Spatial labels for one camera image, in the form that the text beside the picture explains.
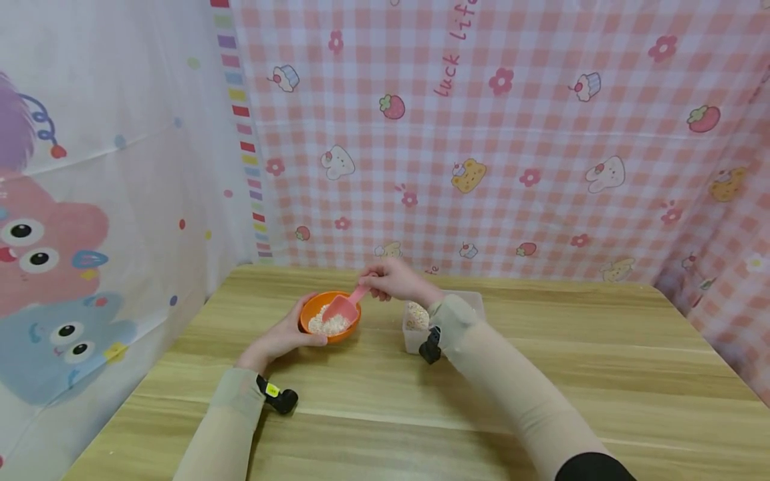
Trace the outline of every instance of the hand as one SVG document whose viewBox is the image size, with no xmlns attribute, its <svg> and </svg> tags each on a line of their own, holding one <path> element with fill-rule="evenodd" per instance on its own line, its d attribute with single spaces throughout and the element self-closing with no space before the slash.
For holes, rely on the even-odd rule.
<svg viewBox="0 0 770 481">
<path fill-rule="evenodd" d="M 372 297 L 389 301 L 391 297 L 414 301 L 425 309 L 444 298 L 444 293 L 413 271 L 401 259 L 386 257 L 367 266 L 358 279 L 359 286 L 371 289 Z"/>
<path fill-rule="evenodd" d="M 298 347 L 325 346 L 325 336 L 300 331 L 300 312 L 314 295 L 316 293 L 312 292 L 302 297 L 283 319 L 256 338 L 241 354 L 235 367 L 264 375 L 268 364 Z"/>
</svg>

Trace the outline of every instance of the white granular food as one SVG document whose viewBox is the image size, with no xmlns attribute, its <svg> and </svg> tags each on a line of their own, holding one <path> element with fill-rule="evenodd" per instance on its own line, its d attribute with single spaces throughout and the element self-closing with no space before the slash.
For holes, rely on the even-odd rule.
<svg viewBox="0 0 770 481">
<path fill-rule="evenodd" d="M 416 302 L 407 304 L 407 329 L 410 331 L 427 331 L 430 316 L 428 311 Z"/>
<path fill-rule="evenodd" d="M 321 321 L 323 312 L 326 311 L 327 307 L 329 307 L 328 304 L 322 307 L 321 312 L 316 314 L 310 322 L 307 323 L 308 330 L 313 334 L 323 334 L 326 337 L 336 336 L 337 334 L 342 334 L 347 331 L 347 328 L 353 323 L 349 319 L 342 317 L 342 314 L 337 314 L 326 322 Z"/>
</svg>

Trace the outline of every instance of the orange bowl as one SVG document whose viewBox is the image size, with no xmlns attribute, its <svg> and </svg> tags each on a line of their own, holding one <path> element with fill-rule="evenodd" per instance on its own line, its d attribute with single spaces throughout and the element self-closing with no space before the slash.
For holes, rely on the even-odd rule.
<svg viewBox="0 0 770 481">
<path fill-rule="evenodd" d="M 305 304 L 305 306 L 302 308 L 302 312 L 300 313 L 300 327 L 304 332 L 310 332 L 310 320 L 315 317 L 316 314 L 321 312 L 322 307 L 324 307 L 326 304 L 331 304 L 334 298 L 337 296 L 348 297 L 350 294 L 348 292 L 342 291 L 321 292 L 317 296 L 311 298 L 307 304 Z M 358 316 L 356 316 L 356 318 L 353 320 L 353 323 L 350 324 L 350 327 L 340 334 L 337 334 L 336 336 L 329 336 L 327 338 L 329 344 L 342 342 L 351 334 L 353 334 L 353 331 L 355 331 L 358 327 L 358 321 L 361 319 L 361 304 L 356 304 L 356 310 L 358 311 Z"/>
</svg>

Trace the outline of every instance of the black wrist device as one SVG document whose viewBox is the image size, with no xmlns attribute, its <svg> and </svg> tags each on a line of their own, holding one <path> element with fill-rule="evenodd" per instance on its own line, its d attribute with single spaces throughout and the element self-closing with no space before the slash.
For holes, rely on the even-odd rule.
<svg viewBox="0 0 770 481">
<path fill-rule="evenodd" d="M 296 407 L 300 397 L 291 389 L 279 389 L 275 384 L 270 384 L 261 375 L 256 375 L 256 386 L 265 395 L 265 403 L 270 404 L 279 414 L 289 414 Z"/>
<path fill-rule="evenodd" d="M 430 328 L 428 339 L 420 345 L 420 356 L 422 356 L 428 364 L 433 364 L 441 359 L 441 348 L 438 346 L 440 338 L 441 329 L 438 326 L 433 326 Z"/>
</svg>

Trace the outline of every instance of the rainbow striped border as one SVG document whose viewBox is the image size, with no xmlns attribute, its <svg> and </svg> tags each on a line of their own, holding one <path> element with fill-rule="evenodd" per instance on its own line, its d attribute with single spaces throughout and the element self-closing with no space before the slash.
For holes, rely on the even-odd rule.
<svg viewBox="0 0 770 481">
<path fill-rule="evenodd" d="M 246 93 L 246 82 L 238 53 L 233 12 L 230 9 L 229 0 L 209 0 L 209 3 L 214 13 L 216 41 L 219 45 L 222 67 L 224 68 L 227 94 L 232 103 L 236 130 L 240 138 L 240 160 L 243 163 L 246 181 L 249 184 L 256 254 L 260 264 L 272 264 L 273 251 L 270 248 L 270 237 L 267 232 L 265 207 L 262 199 L 262 173 L 259 170 L 259 160 L 256 154 L 254 122 L 251 117 L 251 109 L 249 109 L 249 96 Z"/>
</svg>

